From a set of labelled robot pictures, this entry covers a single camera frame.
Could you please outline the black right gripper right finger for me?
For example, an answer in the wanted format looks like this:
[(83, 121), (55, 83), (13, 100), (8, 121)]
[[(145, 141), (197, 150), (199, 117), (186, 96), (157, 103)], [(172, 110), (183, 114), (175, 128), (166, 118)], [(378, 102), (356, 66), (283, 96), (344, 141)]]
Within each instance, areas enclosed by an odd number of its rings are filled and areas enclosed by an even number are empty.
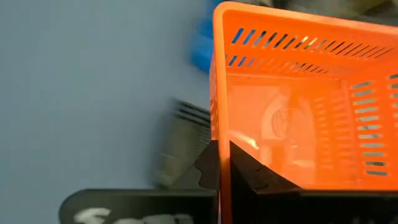
[(398, 191), (305, 190), (230, 151), (233, 224), (398, 224)]

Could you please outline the black plastic basket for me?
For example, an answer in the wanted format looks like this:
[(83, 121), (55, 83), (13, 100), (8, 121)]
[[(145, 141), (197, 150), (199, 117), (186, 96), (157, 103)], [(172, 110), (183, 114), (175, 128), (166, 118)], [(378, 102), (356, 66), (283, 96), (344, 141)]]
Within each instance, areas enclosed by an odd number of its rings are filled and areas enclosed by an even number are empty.
[(211, 139), (210, 111), (174, 98), (163, 120), (154, 184), (163, 189), (190, 185), (198, 174), (190, 169)]

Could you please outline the blue plastic basket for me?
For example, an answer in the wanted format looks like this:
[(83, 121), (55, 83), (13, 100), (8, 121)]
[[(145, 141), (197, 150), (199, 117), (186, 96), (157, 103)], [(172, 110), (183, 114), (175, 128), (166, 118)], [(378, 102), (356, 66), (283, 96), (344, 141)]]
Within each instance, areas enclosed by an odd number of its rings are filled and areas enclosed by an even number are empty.
[(213, 12), (224, 0), (205, 0), (206, 11), (198, 20), (190, 49), (190, 61), (197, 69), (209, 73), (213, 55)]

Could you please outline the orange plastic basket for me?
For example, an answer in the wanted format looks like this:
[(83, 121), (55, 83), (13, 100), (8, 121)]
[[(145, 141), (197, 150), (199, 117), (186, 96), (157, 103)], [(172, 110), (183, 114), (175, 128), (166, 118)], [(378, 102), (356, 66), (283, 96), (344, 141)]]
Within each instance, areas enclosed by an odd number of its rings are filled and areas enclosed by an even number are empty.
[(235, 143), (305, 190), (398, 191), (398, 27), (226, 1), (213, 13), (221, 223)]

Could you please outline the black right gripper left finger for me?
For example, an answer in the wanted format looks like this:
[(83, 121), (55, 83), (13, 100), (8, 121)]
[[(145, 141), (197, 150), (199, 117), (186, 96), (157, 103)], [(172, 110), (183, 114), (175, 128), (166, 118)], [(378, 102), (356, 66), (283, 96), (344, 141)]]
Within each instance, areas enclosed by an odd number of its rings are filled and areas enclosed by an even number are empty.
[(220, 162), (212, 140), (165, 189), (84, 189), (58, 210), (60, 224), (218, 224)]

